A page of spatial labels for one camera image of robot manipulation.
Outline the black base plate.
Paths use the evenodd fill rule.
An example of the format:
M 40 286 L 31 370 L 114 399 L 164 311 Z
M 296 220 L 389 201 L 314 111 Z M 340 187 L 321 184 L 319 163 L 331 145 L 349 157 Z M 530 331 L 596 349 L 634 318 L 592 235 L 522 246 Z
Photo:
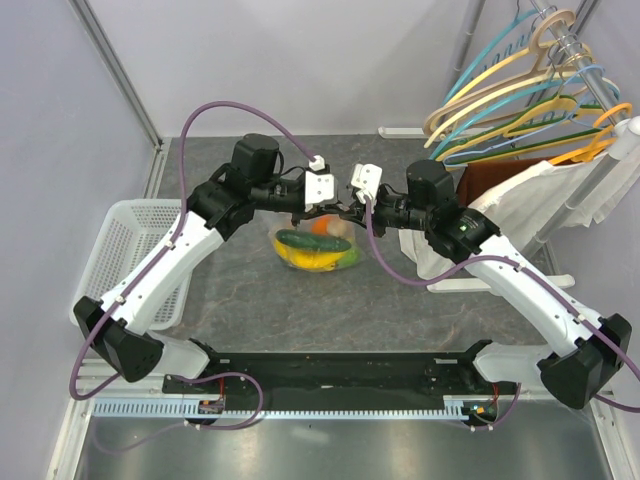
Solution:
M 465 352 L 218 353 L 203 375 L 229 372 L 257 380 L 267 412 L 440 410 L 446 396 L 516 391 L 484 380 Z

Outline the yellow banana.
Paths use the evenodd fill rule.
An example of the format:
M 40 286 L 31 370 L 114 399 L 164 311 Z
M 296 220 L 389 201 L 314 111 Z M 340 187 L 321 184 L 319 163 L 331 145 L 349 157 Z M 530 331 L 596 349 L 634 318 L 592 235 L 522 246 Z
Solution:
M 273 246 L 278 256 L 289 266 L 310 272 L 335 270 L 338 262 L 347 257 L 348 252 L 309 252 L 286 246 L 277 239 Z

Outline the orange hanger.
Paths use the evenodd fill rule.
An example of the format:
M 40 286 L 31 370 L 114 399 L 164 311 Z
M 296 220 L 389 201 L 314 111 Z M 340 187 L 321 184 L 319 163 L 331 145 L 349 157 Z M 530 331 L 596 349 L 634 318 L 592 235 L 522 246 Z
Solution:
M 611 146 L 615 139 L 613 137 L 609 137 L 605 139 L 607 134 L 613 134 L 614 126 L 609 125 L 604 128 L 601 128 L 601 124 L 605 120 L 611 120 L 614 114 L 624 112 L 628 115 L 632 113 L 633 106 L 629 102 L 620 103 L 606 112 L 604 112 L 593 124 L 593 128 L 598 128 L 598 131 L 593 136 L 592 140 L 586 146 L 568 151 L 562 155 L 553 157 L 548 160 L 548 163 L 553 166 L 558 166 L 565 162 L 572 163 L 589 163 L 591 162 L 598 154 L 604 151 L 607 147 Z

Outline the brown box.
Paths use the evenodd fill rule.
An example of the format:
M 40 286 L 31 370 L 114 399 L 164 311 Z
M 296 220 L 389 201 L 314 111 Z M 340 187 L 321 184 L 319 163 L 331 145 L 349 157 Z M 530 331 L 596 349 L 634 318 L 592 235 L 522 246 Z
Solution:
M 464 170 L 458 183 L 456 189 L 458 199 L 462 205 L 470 206 L 487 190 L 540 161 L 544 161 L 544 158 L 505 159 L 471 164 Z

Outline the green custard apple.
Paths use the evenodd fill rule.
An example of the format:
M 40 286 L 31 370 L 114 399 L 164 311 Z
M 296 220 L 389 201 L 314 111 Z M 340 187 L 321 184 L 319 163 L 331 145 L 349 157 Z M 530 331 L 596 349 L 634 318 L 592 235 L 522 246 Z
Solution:
M 361 258 L 361 250 L 358 247 L 352 247 L 345 255 L 340 259 L 340 266 L 342 268 L 350 267 L 357 264 Z

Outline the white clothes rack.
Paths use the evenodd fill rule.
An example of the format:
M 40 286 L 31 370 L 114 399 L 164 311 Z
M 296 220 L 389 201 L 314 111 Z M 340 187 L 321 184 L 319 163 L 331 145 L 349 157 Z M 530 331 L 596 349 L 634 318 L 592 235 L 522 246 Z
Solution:
M 575 19 L 546 1 L 516 15 L 423 125 L 461 202 L 527 254 L 558 228 L 604 220 L 639 176 L 639 119 Z

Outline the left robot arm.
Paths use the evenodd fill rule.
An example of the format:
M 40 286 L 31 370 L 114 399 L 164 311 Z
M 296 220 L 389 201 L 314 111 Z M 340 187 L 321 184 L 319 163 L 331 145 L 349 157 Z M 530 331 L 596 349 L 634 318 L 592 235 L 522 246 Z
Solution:
M 153 336 L 150 325 L 194 268 L 256 211 L 302 218 L 334 200 L 335 178 L 321 156 L 312 156 L 295 179 L 276 172 L 281 158 L 274 138 L 245 135 L 230 162 L 193 190 L 169 231 L 125 279 L 99 299 L 76 302 L 73 314 L 89 347 L 121 378 L 133 383 L 163 371 L 184 376 L 198 393 L 216 388 L 220 371 L 203 347 Z

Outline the green cucumber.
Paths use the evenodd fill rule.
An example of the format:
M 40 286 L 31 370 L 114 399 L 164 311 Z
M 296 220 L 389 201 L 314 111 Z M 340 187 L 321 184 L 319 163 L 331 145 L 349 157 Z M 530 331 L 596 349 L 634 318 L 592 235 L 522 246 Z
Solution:
M 309 252 L 342 253 L 351 248 L 351 243 L 340 237 L 292 229 L 278 230 L 275 238 L 285 246 Z

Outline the yellow hanger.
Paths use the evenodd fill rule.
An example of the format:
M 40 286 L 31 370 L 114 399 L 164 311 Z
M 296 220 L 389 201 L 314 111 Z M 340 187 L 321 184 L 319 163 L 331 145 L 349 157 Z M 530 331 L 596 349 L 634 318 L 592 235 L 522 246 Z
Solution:
M 484 131 L 481 134 L 475 135 L 473 137 L 468 137 L 462 143 L 457 143 L 453 146 L 446 147 L 439 146 L 432 153 L 431 159 L 435 161 L 443 161 L 451 155 L 457 154 L 458 152 L 461 152 L 475 145 L 485 143 L 494 137 L 501 137 L 506 136 L 507 134 L 514 133 L 519 127 L 525 125 L 535 117 L 556 110 L 571 112 L 577 105 L 578 101 L 571 95 L 554 95 L 529 107 L 512 120 L 490 130 Z

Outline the light blue hanger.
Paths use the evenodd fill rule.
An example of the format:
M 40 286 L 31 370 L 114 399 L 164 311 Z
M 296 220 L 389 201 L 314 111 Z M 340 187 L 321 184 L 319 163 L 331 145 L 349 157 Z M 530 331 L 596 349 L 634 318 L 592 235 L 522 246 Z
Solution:
M 604 113 L 599 101 L 593 95 L 581 96 L 578 91 L 571 94 L 566 92 L 567 85 L 579 82 L 583 73 L 594 71 L 602 74 L 605 69 L 600 65 L 590 65 L 567 78 L 556 74 L 551 81 L 501 98 L 470 118 L 460 118 L 454 121 L 452 131 L 441 140 L 430 158 L 452 168 L 462 168 L 474 162 L 499 160 L 509 155 L 508 146 L 568 123 L 580 125 L 583 129 L 568 136 L 528 144 L 525 149 L 534 151 L 584 138 L 599 138 L 607 134 L 610 129 L 603 128 L 600 121 L 591 124 L 580 121 L 583 116 Z M 550 97 L 515 113 L 508 119 L 499 120 L 496 125 L 490 126 L 488 129 L 471 136 L 465 134 L 487 119 L 493 111 L 518 101 L 530 93 L 536 93 L 547 86 L 555 87 L 557 91 Z

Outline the aluminium frame post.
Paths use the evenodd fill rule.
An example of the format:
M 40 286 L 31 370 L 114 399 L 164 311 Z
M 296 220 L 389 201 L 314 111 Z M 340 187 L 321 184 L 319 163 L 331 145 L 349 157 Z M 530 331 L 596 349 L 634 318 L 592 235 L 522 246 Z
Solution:
M 84 31 L 94 45 L 145 136 L 155 150 L 160 150 L 163 145 L 162 136 L 159 134 L 151 116 L 143 105 L 133 82 L 127 74 L 91 3 L 87 0 L 70 0 L 69 5 L 80 20 Z

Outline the orange fruit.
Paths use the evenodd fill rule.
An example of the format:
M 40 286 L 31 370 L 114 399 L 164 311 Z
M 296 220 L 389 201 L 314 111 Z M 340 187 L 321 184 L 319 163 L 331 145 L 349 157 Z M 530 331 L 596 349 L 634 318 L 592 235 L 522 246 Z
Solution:
M 311 226 L 311 232 L 317 235 L 329 235 L 331 221 L 332 218 L 328 215 L 317 218 Z

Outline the white cloth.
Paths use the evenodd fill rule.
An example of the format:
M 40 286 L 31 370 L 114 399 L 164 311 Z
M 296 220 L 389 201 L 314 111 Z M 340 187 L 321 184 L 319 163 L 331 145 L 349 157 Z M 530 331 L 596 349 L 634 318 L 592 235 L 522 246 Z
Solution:
M 562 166 L 540 161 L 487 190 L 468 207 L 483 213 L 517 249 L 523 250 L 603 158 L 600 155 L 590 163 Z M 563 225 L 588 227 L 602 222 L 638 178 L 639 155 L 635 154 L 615 166 Z

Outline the clear zip top bag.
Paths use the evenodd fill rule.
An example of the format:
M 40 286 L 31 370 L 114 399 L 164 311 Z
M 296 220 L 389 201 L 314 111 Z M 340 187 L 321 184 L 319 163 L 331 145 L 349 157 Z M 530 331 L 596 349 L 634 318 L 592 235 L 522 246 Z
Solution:
M 362 260 L 354 226 L 335 214 L 302 220 L 282 219 L 269 232 L 277 256 L 289 267 L 310 273 L 351 268 Z

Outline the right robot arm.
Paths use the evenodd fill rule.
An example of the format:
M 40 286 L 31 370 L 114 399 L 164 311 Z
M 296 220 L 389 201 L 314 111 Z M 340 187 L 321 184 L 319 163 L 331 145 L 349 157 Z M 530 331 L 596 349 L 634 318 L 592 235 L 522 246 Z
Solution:
M 534 267 L 477 210 L 459 203 L 445 167 L 431 160 L 406 170 L 407 190 L 382 185 L 382 170 L 355 166 L 351 185 L 354 210 L 369 237 L 389 228 L 423 234 L 429 246 L 465 270 L 514 307 L 544 339 L 542 345 L 502 345 L 490 341 L 458 368 L 467 392 L 483 392 L 492 383 L 543 386 L 555 399 L 583 408 L 622 367 L 638 366 L 627 350 L 632 327 L 621 315 L 601 316 L 561 290 Z

